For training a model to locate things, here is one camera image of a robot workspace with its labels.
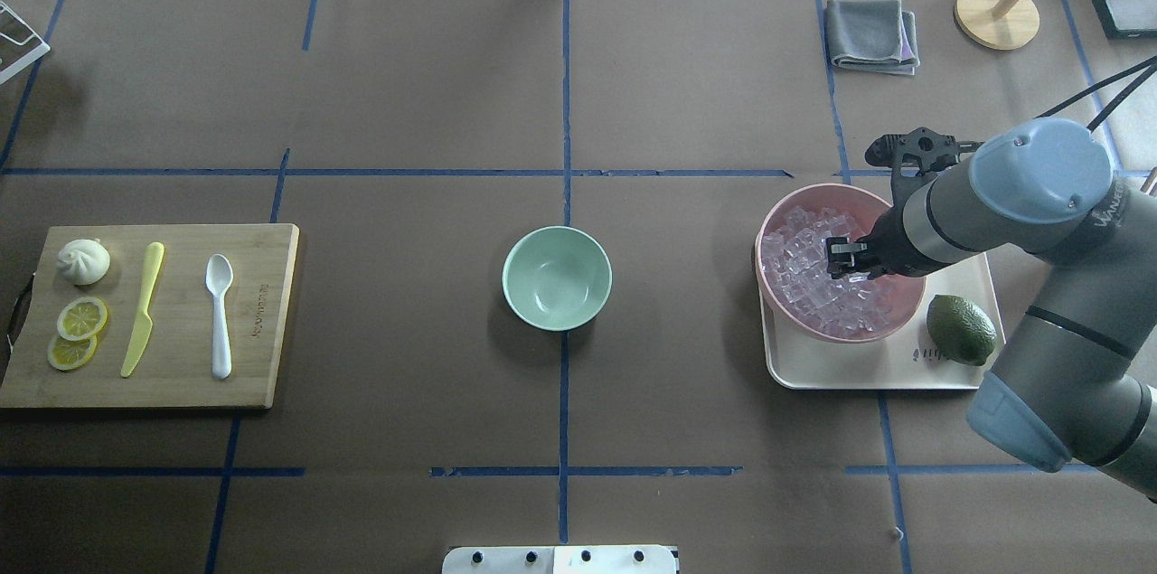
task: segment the spoon handle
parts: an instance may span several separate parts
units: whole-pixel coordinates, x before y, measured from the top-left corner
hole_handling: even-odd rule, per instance
[[[229,326],[224,322],[224,296],[213,297],[213,376],[224,380],[233,371]]]

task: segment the wooden stand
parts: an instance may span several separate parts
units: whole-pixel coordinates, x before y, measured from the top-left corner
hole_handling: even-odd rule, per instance
[[[956,0],[953,14],[968,38],[993,50],[1022,47],[1040,30],[1032,0]]]

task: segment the wooden cutting board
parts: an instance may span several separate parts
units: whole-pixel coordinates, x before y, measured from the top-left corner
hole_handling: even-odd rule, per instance
[[[265,407],[281,360],[281,340],[297,258],[296,225],[111,225],[53,227],[36,267],[32,300],[0,384],[0,407]],[[57,255],[80,237],[98,237],[109,273],[76,287],[57,273]],[[145,248],[164,244],[153,290],[153,333],[131,377],[120,377],[140,295]],[[212,253],[233,265],[226,319],[233,373],[211,370],[213,297],[205,288]],[[80,296],[109,308],[93,359],[72,371],[47,361],[57,317]]]

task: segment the light blue cover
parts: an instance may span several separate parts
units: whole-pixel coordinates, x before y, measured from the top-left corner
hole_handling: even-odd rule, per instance
[[[1000,215],[1052,225],[1091,211],[1112,185],[1113,169],[1089,130],[1074,120],[1041,118],[985,142],[970,161],[968,179]]]
[[[1038,470],[1056,472],[1073,458],[1045,421],[993,371],[985,374],[966,418],[986,441]]]

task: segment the lime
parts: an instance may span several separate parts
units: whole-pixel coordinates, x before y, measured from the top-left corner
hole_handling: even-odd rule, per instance
[[[67,340],[53,337],[49,344],[49,363],[57,370],[73,370],[88,363],[96,352],[96,337]]]
[[[109,319],[109,308],[94,296],[81,296],[57,317],[57,334],[66,340],[83,340],[95,336]]]
[[[928,334],[944,355],[968,366],[983,366],[996,349],[996,326],[978,303],[937,294],[928,306]]]

